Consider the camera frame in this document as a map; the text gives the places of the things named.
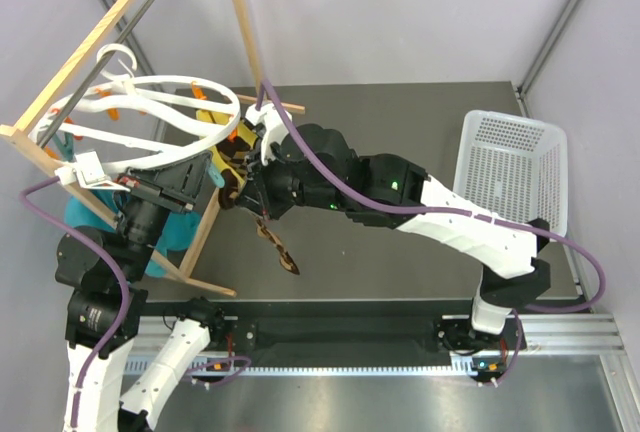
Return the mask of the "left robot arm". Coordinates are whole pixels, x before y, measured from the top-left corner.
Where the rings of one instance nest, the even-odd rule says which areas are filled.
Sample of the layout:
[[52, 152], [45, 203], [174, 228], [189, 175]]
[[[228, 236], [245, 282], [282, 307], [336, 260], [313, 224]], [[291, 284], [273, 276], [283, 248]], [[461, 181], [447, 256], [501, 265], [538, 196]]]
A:
[[211, 154], [152, 169], [127, 168], [112, 192], [113, 231], [67, 228], [57, 248], [57, 282], [72, 287], [65, 340], [69, 388], [66, 431], [151, 431], [196, 356], [220, 346], [228, 328], [222, 310], [204, 298], [186, 302], [138, 385], [121, 391], [127, 359], [148, 293], [135, 288], [171, 214], [196, 203]]

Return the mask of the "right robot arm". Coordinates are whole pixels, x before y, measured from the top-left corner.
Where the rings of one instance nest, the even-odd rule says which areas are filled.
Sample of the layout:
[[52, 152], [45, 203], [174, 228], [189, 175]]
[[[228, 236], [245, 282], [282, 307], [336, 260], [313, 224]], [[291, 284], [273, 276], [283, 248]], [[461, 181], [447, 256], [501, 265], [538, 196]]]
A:
[[517, 229], [500, 216], [457, 195], [424, 168], [394, 154], [358, 156], [335, 129], [304, 124], [297, 131], [338, 182], [367, 198], [362, 204], [325, 178], [282, 124], [252, 125], [256, 140], [237, 206], [277, 220], [293, 207], [345, 214], [355, 223], [413, 233], [468, 255], [483, 265], [466, 332], [487, 348], [504, 332], [507, 315], [550, 287], [550, 267], [539, 252], [548, 238], [542, 218]]

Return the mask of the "white round clip hanger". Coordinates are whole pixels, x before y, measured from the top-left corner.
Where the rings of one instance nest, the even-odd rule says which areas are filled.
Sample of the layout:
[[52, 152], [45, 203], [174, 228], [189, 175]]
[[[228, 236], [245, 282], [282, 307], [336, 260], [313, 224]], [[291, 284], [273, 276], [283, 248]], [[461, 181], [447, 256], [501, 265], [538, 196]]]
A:
[[[110, 53], [126, 57], [119, 62], [123, 70], [101, 71], [103, 82], [90, 84], [56, 130], [60, 138], [85, 140], [82, 152], [96, 146], [107, 174], [188, 159], [235, 132], [241, 104], [228, 87], [193, 76], [137, 75], [137, 57], [128, 47], [110, 43], [97, 57]], [[194, 97], [192, 81], [206, 100]]]

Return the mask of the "teal clothespin front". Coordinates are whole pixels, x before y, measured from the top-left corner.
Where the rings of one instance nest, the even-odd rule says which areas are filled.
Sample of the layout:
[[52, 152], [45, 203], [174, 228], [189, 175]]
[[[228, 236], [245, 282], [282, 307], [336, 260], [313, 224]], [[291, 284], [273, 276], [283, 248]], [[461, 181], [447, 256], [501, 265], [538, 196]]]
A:
[[216, 188], [222, 189], [226, 185], [225, 178], [213, 162], [209, 163], [208, 175]]

